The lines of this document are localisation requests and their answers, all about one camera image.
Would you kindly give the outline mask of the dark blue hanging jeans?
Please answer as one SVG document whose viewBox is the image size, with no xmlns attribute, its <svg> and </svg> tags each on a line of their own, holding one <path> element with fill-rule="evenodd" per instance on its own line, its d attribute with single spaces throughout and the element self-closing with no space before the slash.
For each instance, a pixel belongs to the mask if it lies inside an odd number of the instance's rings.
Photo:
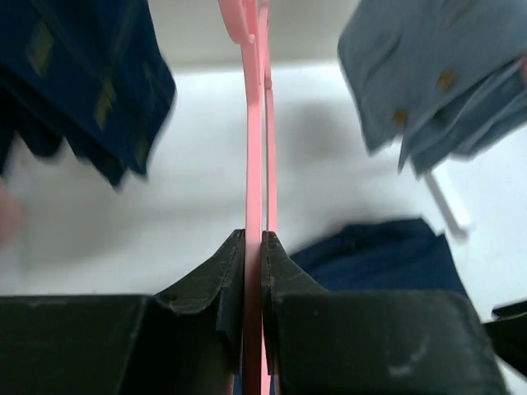
<svg viewBox="0 0 527 395">
<path fill-rule="evenodd" d="M 147 174 L 176 97 L 145 1 L 1 4 L 1 158 L 63 143 L 113 187 Z"/>
</svg>

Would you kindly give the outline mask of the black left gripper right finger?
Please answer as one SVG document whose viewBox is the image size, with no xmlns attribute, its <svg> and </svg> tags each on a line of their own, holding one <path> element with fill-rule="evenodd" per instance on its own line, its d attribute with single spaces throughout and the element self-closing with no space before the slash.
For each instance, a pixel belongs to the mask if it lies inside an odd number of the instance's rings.
<svg viewBox="0 0 527 395">
<path fill-rule="evenodd" d="M 326 292 L 316 280 L 287 255 L 275 232 L 264 231 L 260 248 L 263 339 L 269 374 L 276 374 L 277 323 L 273 303 L 280 292 Z"/>
</svg>

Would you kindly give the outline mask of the dark blue trousers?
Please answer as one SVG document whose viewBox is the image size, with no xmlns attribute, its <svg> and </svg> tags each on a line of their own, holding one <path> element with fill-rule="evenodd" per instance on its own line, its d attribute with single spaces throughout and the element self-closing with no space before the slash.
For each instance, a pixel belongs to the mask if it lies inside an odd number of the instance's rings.
<svg viewBox="0 0 527 395">
<path fill-rule="evenodd" d="M 290 258 L 331 296 L 416 291 L 470 301 L 445 234 L 422 218 L 346 225 Z"/>
</svg>

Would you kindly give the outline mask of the light blue hanging jeans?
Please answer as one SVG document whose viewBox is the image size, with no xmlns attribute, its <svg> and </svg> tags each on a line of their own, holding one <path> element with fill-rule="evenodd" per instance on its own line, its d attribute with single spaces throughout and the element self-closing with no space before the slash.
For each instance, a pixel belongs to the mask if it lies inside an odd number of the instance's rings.
<svg viewBox="0 0 527 395">
<path fill-rule="evenodd" d="M 526 122 L 526 4 L 362 1 L 338 40 L 364 142 L 425 174 Z"/>
</svg>

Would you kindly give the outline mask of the grey metal clothes rack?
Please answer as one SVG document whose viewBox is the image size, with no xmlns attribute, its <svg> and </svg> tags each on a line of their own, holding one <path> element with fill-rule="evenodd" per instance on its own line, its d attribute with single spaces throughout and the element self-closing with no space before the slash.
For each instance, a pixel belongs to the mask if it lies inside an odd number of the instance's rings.
<svg viewBox="0 0 527 395">
<path fill-rule="evenodd" d="M 473 228 L 473 220 L 459 191 L 444 167 L 437 167 L 423 176 L 436 205 L 457 239 L 467 239 Z"/>
</svg>

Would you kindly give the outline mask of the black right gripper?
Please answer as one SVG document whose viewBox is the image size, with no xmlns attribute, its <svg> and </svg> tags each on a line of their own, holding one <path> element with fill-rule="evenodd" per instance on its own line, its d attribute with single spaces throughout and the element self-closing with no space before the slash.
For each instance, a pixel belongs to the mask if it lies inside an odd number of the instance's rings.
<svg viewBox="0 0 527 395">
<path fill-rule="evenodd" d="M 484 324 L 496 354 L 511 368 L 527 374 L 527 302 L 497 306 L 493 320 Z"/>
</svg>

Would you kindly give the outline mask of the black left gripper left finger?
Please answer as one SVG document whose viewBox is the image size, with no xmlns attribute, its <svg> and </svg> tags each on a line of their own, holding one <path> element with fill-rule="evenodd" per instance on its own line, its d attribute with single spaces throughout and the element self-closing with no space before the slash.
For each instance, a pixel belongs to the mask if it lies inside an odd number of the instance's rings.
<svg viewBox="0 0 527 395">
<path fill-rule="evenodd" d="M 228 341 L 239 342 L 244 263 L 245 232 L 234 230 L 209 259 L 157 296 L 180 315 L 200 314 L 217 302 L 216 330 Z"/>
</svg>

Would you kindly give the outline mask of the pink hanger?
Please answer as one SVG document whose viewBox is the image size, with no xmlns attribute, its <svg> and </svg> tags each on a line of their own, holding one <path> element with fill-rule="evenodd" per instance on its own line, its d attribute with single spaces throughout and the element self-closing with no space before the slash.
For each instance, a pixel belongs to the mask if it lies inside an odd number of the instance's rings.
<svg viewBox="0 0 527 395">
<path fill-rule="evenodd" d="M 277 164 L 269 1 L 221 0 L 231 40 L 240 46 L 247 104 L 243 394 L 268 394 L 264 348 L 260 246 L 263 229 L 277 230 Z"/>
</svg>

